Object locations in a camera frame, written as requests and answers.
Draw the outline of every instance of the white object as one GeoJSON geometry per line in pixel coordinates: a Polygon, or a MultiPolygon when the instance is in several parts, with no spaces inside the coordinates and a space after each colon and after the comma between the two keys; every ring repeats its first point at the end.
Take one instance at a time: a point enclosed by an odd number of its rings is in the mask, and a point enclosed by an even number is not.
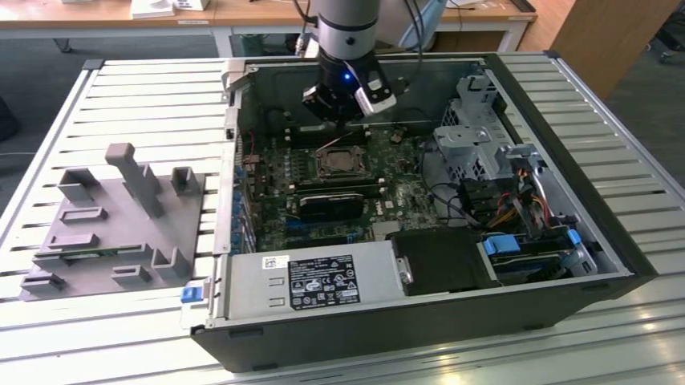
{"type": "Polygon", "coordinates": [[[162,18],[174,16],[171,0],[131,0],[131,18],[162,18]]]}
{"type": "Polygon", "coordinates": [[[174,0],[174,7],[178,10],[205,10],[210,0],[174,0]]]}
{"type": "Polygon", "coordinates": [[[483,0],[451,0],[448,2],[447,8],[452,8],[455,10],[456,8],[467,7],[468,5],[472,5],[476,2],[483,2],[483,0]]]}

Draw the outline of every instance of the slatted metal table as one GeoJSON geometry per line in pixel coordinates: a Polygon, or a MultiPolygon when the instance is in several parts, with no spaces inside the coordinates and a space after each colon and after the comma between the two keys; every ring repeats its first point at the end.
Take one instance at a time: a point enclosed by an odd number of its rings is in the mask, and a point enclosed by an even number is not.
{"type": "MultiPolygon", "coordinates": [[[[131,142],[157,175],[209,174],[194,277],[211,273],[225,110],[222,59],[85,70],[0,220],[0,379],[13,383],[683,383],[685,192],[563,60],[501,55],[661,276],[556,327],[276,372],[233,375],[189,338],[179,289],[21,302],[65,168],[131,142]]],[[[191,317],[203,316],[203,309],[191,317]]]]}

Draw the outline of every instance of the barcode sticker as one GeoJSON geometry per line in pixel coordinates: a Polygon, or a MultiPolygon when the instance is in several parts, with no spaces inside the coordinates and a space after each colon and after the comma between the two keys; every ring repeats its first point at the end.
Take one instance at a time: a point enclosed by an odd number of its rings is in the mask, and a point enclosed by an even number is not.
{"type": "Polygon", "coordinates": [[[269,269],[282,269],[284,267],[289,267],[290,256],[289,255],[274,255],[272,257],[262,258],[262,268],[265,270],[269,269]]]}

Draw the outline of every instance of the warning label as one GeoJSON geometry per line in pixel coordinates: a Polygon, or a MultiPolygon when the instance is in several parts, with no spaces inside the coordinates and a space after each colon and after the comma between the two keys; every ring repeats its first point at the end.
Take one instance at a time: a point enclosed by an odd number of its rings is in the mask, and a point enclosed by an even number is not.
{"type": "Polygon", "coordinates": [[[296,310],[360,302],[352,255],[289,262],[290,306],[296,310]]]}

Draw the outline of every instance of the motherboard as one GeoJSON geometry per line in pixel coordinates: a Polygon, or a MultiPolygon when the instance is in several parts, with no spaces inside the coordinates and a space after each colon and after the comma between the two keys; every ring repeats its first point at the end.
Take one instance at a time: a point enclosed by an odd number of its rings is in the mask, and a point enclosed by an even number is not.
{"type": "Polygon", "coordinates": [[[440,226],[418,173],[428,136],[397,124],[317,129],[246,143],[257,251],[382,241],[440,226]]]}

